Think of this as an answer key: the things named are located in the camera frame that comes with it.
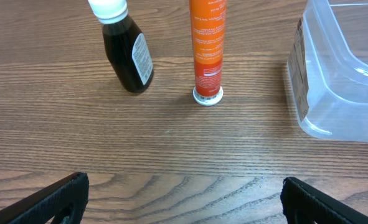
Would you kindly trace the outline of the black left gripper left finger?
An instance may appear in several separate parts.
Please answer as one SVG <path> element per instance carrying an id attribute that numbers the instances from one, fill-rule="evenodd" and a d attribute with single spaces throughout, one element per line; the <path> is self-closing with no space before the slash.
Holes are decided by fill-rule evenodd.
<path id="1" fill-rule="evenodd" d="M 75 172 L 0 210 L 0 224 L 79 224 L 88 203 L 89 178 Z"/>

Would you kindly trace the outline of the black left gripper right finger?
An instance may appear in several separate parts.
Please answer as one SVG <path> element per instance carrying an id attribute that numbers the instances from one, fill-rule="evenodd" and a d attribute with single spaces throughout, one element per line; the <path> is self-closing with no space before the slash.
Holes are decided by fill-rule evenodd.
<path id="1" fill-rule="evenodd" d="M 288 224 L 368 224 L 368 217 L 322 191 L 287 177 L 280 195 Z"/>

